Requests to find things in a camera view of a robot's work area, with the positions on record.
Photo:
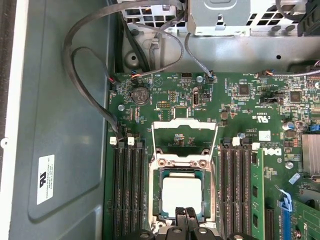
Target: motherboard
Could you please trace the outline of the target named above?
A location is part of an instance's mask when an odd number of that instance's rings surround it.
[[[169,228],[176,207],[227,236],[320,239],[320,76],[115,78],[124,139],[108,128],[105,239]]]

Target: screw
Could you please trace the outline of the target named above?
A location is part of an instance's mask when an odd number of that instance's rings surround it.
[[[292,169],[292,168],[294,167],[294,164],[293,164],[293,162],[291,162],[291,161],[287,161],[287,162],[285,163],[285,167],[286,167],[287,169]]]
[[[125,110],[125,105],[120,104],[120,105],[118,106],[118,110],[121,111],[121,112],[123,112],[123,111]]]
[[[208,149],[205,149],[201,152],[201,155],[208,155],[210,152]]]
[[[236,136],[240,139],[244,139],[246,137],[246,134],[239,132]]]
[[[131,31],[131,34],[132,34],[133,36],[138,36],[138,35],[139,35],[139,31],[138,31],[137,29],[133,29],[133,30]]]
[[[149,237],[149,234],[147,234],[147,233],[142,233],[141,235],[140,235],[140,238],[142,238],[142,239],[146,239],[146,238],[148,238]]]
[[[202,83],[203,80],[204,80],[204,78],[203,78],[202,76],[197,76],[197,77],[196,77],[196,81],[197,81],[198,83]]]
[[[163,226],[166,226],[166,224],[163,221],[159,221],[157,223],[157,225],[158,225],[159,228],[162,228]]]
[[[176,228],[176,229],[173,229],[173,232],[176,233],[176,234],[179,234],[179,233],[181,233],[182,231],[181,231],[179,228]]]
[[[201,160],[199,162],[200,167],[205,168],[207,166],[207,161],[206,160]]]
[[[240,235],[234,235],[233,238],[234,238],[235,240],[242,240],[242,239],[244,239],[244,238],[243,238],[242,236],[240,236]]]
[[[1,140],[0,140],[0,147],[3,148],[3,149],[5,149],[6,146],[8,145],[8,141],[9,141],[9,139],[8,139],[7,137],[1,139]]]
[[[164,166],[164,165],[166,165],[166,160],[164,160],[164,159],[159,159],[158,160],[158,164],[159,164],[159,166]]]

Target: pcie slot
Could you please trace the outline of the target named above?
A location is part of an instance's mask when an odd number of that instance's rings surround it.
[[[284,209],[282,209],[281,212],[283,240],[291,240],[291,214]]]
[[[241,233],[243,231],[243,163],[242,151],[234,150],[234,231]]]
[[[119,143],[119,148],[113,152],[114,161],[114,216],[113,216],[113,239],[119,239],[122,235],[122,199],[123,199],[123,164],[124,164],[124,143]]]
[[[242,165],[243,165],[243,223],[244,230],[243,232],[251,235],[251,153],[252,151],[249,149],[242,150]]]
[[[227,235],[232,234],[234,227],[234,219],[233,219],[233,196],[234,196],[234,184],[233,184],[233,150],[228,149],[226,151],[226,168],[227,168],[227,188],[226,188],[226,233]]]
[[[131,193],[131,164],[133,149],[128,147],[125,150],[125,160],[124,160],[124,173],[123,173],[123,211],[122,211],[122,235],[125,236],[130,232],[130,193]]]
[[[265,211],[265,240],[275,239],[275,210],[266,209]]]

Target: black ram slot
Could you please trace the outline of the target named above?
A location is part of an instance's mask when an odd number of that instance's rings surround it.
[[[137,143],[137,151],[140,151],[140,206],[139,206],[139,229],[143,229],[147,219],[147,195],[146,195],[146,159],[145,150],[142,142]]]
[[[251,235],[251,153],[250,149],[242,150],[243,159],[243,222],[245,234]]]
[[[227,189],[226,189],[226,233],[230,235],[234,232],[234,219],[233,219],[233,195],[234,195],[234,186],[233,186],[233,150],[228,149],[226,152],[226,161],[227,161]]]
[[[125,150],[125,159],[124,159],[124,173],[123,173],[123,217],[122,217],[122,235],[125,236],[130,232],[130,220],[131,220],[131,165],[132,165],[132,155],[133,149],[127,147]]]
[[[241,233],[243,231],[243,165],[242,165],[242,151],[240,149],[234,150],[234,231]]]
[[[225,162],[226,162],[226,150],[224,146],[220,145],[220,156],[219,156],[219,198],[221,203],[221,208],[219,211],[221,212],[222,216],[224,217],[223,221],[226,222],[225,215],[225,201],[226,201],[226,188],[225,188]]]
[[[265,211],[265,240],[275,239],[275,210],[266,209]]]
[[[113,239],[119,239],[122,236],[122,199],[123,199],[123,174],[124,174],[124,156],[125,145],[119,143],[119,148],[113,152],[114,160],[114,216],[113,216]]]
[[[140,149],[136,149],[132,159],[132,198],[131,198],[131,232],[139,230],[139,203],[140,203]]]

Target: wire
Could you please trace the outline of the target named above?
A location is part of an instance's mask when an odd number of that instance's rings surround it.
[[[121,15],[121,21],[122,21],[122,25],[125,31],[125,35],[132,47],[133,52],[136,55],[136,58],[139,61],[139,65],[141,67],[142,72],[148,72],[150,71],[150,67],[149,67],[149,63],[147,60],[147,57],[144,53],[144,51],[142,50],[141,46],[139,45],[139,43],[137,42],[137,40],[134,38],[134,36],[131,34],[131,31],[128,27],[127,22],[125,21],[122,13],[120,12]]]
[[[174,61],[174,62],[172,62],[172,63],[170,63],[170,64],[168,64],[168,65],[165,65],[165,66],[163,66],[163,67],[161,67],[161,68],[159,68],[159,69],[157,69],[157,70],[152,70],[152,71],[140,73],[140,74],[139,74],[140,77],[143,77],[143,76],[146,76],[146,75],[150,75],[150,74],[156,74],[156,73],[159,73],[159,72],[161,72],[161,71],[164,71],[164,70],[166,70],[166,69],[168,69],[168,68],[171,68],[173,65],[177,64],[177,63],[182,59],[182,57],[183,57],[183,55],[184,55],[184,46],[182,45],[182,43],[180,42],[180,40],[179,40],[177,37],[173,36],[171,33],[168,33],[168,32],[166,32],[166,31],[163,31],[163,30],[161,30],[161,29],[159,29],[159,28],[137,23],[137,22],[135,22],[134,19],[132,19],[132,22],[133,22],[133,24],[135,24],[135,25],[138,26],[138,27],[150,29],[150,30],[153,30],[153,31],[155,31],[155,32],[157,32],[157,33],[167,35],[169,38],[176,40],[177,43],[179,44],[180,48],[181,48],[181,54],[180,54],[180,57],[178,58],[178,60],[176,60],[176,61]]]
[[[135,77],[141,77],[141,74],[138,73],[138,74],[135,74],[135,75],[132,75],[132,76],[131,76],[132,79],[135,78]]]
[[[319,63],[320,63],[320,60],[317,61],[313,66],[314,66],[315,68],[320,67]]]
[[[224,221],[224,216],[222,214],[222,206],[221,206],[221,201],[218,195],[218,185],[217,185],[217,179],[216,179],[216,173],[215,173],[215,168],[214,168],[214,164],[213,164],[213,159],[211,159],[210,161],[210,166],[211,166],[211,174],[212,174],[212,181],[213,181],[213,185],[214,185],[214,192],[215,192],[215,198],[216,198],[216,202],[218,204],[218,208],[219,208],[219,219],[220,219],[220,232],[221,232],[221,237],[223,240],[227,240],[227,235],[226,235],[226,231],[225,231],[225,221]]]
[[[176,25],[178,23],[180,23],[182,21],[182,19],[185,16],[185,11],[181,12],[178,16],[176,16],[174,19],[171,19],[170,21],[165,22],[160,29],[161,30],[166,30],[167,28],[170,28],[173,25]],[[157,32],[154,35],[154,39],[158,39],[160,36],[160,34]],[[155,48],[156,48],[156,44],[152,44],[150,46],[149,49],[149,61],[150,61],[150,68],[151,70],[155,70],[156,69],[156,60],[155,60]]]
[[[94,107],[98,110],[98,112],[107,120],[107,122],[111,125],[115,136],[120,141],[123,139],[121,131],[117,125],[117,118],[112,115],[109,111],[107,111],[104,107],[102,107],[90,94],[86,86],[81,81],[77,70],[74,65],[74,56],[75,53],[71,50],[72,48],[72,40],[76,33],[86,24],[103,18],[107,15],[114,14],[120,12],[125,9],[130,8],[137,8],[142,6],[151,6],[151,5],[173,5],[176,6],[178,9],[182,9],[182,4],[179,0],[136,0],[136,1],[129,1],[123,2],[118,4],[113,4],[110,6],[103,7],[84,18],[80,19],[76,22],[64,39],[63,50],[62,50],[62,57],[64,63],[64,69],[68,74],[70,80],[76,87],[76,89],[80,92],[80,94]]]
[[[101,57],[99,57],[99,55],[93,51],[91,48],[86,47],[86,46],[81,46],[76,48],[75,50],[72,51],[71,53],[71,64],[72,64],[72,69],[75,73],[75,78],[72,81],[73,84],[75,85],[76,89],[81,93],[81,95],[87,99],[87,101],[95,108],[97,108],[97,110],[100,112],[100,114],[110,123],[113,131],[115,132],[115,135],[117,137],[118,140],[122,140],[123,136],[122,134],[119,132],[118,129],[118,125],[117,125],[117,118],[111,113],[109,112],[107,109],[105,109],[103,106],[101,106],[96,100],[95,98],[90,94],[90,92],[88,91],[88,89],[86,88],[86,86],[84,85],[84,83],[81,81],[77,70],[76,70],[76,66],[75,66],[75,57],[77,55],[77,53],[81,50],[86,50],[89,51],[90,53],[92,53],[96,58],[98,58],[103,65],[104,68],[104,74],[106,75],[106,77],[109,80],[112,80],[112,78],[110,78],[110,75],[108,73],[108,69],[107,66],[105,65],[105,61],[104,59],[102,59]]]
[[[304,76],[310,76],[310,75],[316,75],[320,74],[319,70],[309,71],[309,72],[303,72],[303,73],[271,73],[269,71],[266,71],[266,73],[270,76],[273,76],[274,78],[289,78],[289,77],[304,77]]]
[[[275,0],[275,6],[276,6],[276,9],[278,10],[278,12],[281,13],[284,18],[289,19],[291,21],[301,21],[301,19],[304,16],[304,14],[299,14],[299,15],[286,14],[285,11],[281,7],[281,0]]]
[[[189,38],[190,38],[191,33],[189,32],[184,40],[184,48],[186,50],[186,52],[193,58],[193,60],[195,61],[196,64],[198,64],[200,66],[200,68],[209,76],[209,78],[212,78],[212,75],[210,73],[210,71],[208,70],[208,68],[203,65],[191,52],[190,48],[189,48]]]
[[[115,54],[114,54],[114,71],[116,73],[123,73],[124,70],[124,63],[122,59],[122,47],[124,43],[124,25],[122,23],[122,15],[118,13],[116,15],[116,23],[117,23],[117,34],[115,34],[116,38],[114,40],[114,45],[115,45]]]

